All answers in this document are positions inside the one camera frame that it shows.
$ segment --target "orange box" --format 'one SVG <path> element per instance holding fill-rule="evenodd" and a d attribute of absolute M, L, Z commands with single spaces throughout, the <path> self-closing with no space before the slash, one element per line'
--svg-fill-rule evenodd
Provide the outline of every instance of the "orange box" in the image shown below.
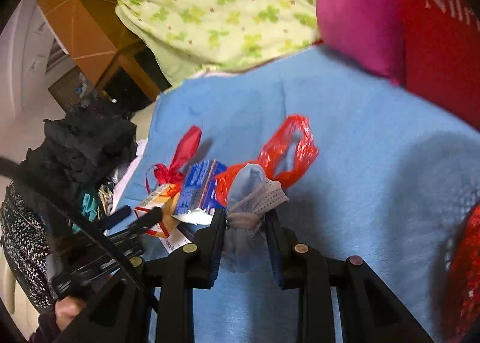
<path fill-rule="evenodd" d="M 148 214 L 153 208 L 162 208 L 163 210 L 162 220 L 145 232 L 146 234 L 167 238 L 170 236 L 170 232 L 178 226 L 179 221 L 173 218 L 172 214 L 180 197 L 180 189 L 181 187 L 176 184 L 159 185 L 134 209 L 138 218 Z"/>

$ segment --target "screw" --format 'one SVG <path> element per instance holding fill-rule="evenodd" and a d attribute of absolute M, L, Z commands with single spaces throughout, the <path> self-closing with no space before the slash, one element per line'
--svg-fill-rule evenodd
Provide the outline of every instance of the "screw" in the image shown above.
<path fill-rule="evenodd" d="M 195 252 L 196 250 L 197 250 L 197 245 L 194 243 L 185 244 L 183 246 L 183 252 L 186 252 L 186 253 L 192 253 L 192 252 Z"/>
<path fill-rule="evenodd" d="M 293 247 L 293 249 L 297 253 L 305 253 L 308 251 L 308 246 L 305 244 L 297 244 L 295 247 Z"/>
<path fill-rule="evenodd" d="M 360 256 L 354 255 L 349 257 L 349 262 L 354 266 L 361 266 L 363 264 L 363 259 Z"/>
<path fill-rule="evenodd" d="M 143 260 L 141 257 L 134 256 L 133 258 L 130 259 L 130 263 L 133 267 L 138 267 L 140 264 L 142 264 Z"/>

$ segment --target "sleeve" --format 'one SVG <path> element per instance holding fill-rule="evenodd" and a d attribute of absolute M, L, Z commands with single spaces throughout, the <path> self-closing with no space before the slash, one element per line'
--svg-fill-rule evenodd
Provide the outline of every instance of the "sleeve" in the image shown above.
<path fill-rule="evenodd" d="M 60 335 L 55 312 L 42 313 L 38 316 L 38 328 L 32 334 L 29 343 L 51 343 Z"/>

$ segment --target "black and white patterned fabric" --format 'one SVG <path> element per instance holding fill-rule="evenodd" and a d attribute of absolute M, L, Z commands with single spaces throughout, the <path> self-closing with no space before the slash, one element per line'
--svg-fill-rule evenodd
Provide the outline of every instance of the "black and white patterned fabric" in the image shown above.
<path fill-rule="evenodd" d="M 46 277 L 45 258 L 50 252 L 47 233 L 13 182 L 5 191 L 0 224 L 3 252 L 17 281 L 40 313 L 50 309 L 54 301 Z"/>

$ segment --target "teal fabric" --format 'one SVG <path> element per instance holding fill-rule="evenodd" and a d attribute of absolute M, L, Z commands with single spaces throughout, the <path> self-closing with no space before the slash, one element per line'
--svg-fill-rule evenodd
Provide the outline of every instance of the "teal fabric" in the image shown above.
<path fill-rule="evenodd" d="M 97 217 L 97 208 L 98 208 L 98 201 L 96 195 L 90 195 L 89 193 L 85 193 L 83 196 L 82 202 L 82 215 L 87 218 L 89 221 L 94 221 Z M 80 232 L 80 228 L 73 224 L 71 227 L 73 233 Z"/>

